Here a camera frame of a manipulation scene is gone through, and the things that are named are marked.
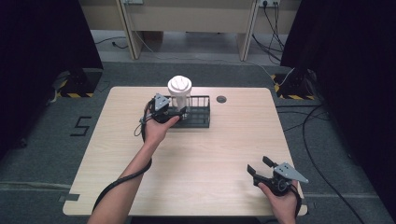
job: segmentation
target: black round grommet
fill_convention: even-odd
[[[217,100],[219,103],[221,103],[221,104],[224,104],[225,102],[227,102],[227,98],[226,98],[225,96],[218,96],[218,97],[216,98],[216,100]]]

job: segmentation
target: light wood tabletop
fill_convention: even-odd
[[[115,87],[93,131],[70,189],[64,213],[88,216],[100,192],[116,180],[142,137],[134,130],[146,103],[166,87]],[[144,174],[130,215],[134,216],[271,216],[262,191],[253,186],[250,164],[260,175],[273,170],[262,162],[293,165],[271,95],[265,88],[199,88],[191,95],[210,96],[209,128],[172,128]],[[218,103],[218,96],[225,103]],[[299,215],[307,212],[302,206]]]

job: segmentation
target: table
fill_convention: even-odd
[[[99,193],[116,180],[142,146],[134,129],[143,108],[162,87],[115,87],[93,131],[70,189],[64,213],[91,214]],[[293,165],[271,92],[265,88],[198,88],[191,95],[210,96],[210,127],[170,129],[145,173],[130,215],[271,216],[271,207],[247,172],[272,176],[266,155]],[[218,103],[218,96],[227,101]],[[307,212],[306,205],[300,215]]]
[[[257,0],[144,0],[142,5],[118,0],[121,21],[133,59],[140,56],[140,31],[235,33],[239,57],[248,54]]]

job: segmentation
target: wire basket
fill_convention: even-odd
[[[172,105],[173,96],[167,96],[171,99],[169,111],[175,111],[176,107]],[[191,106],[187,108],[184,119],[177,122],[173,128],[209,128],[210,123],[210,98],[208,95],[194,95],[190,97]]]

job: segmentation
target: forearm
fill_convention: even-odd
[[[158,144],[145,143],[137,152],[121,177],[135,174],[149,163]],[[109,191],[93,211],[88,223],[123,223],[131,209],[143,175],[128,180]]]

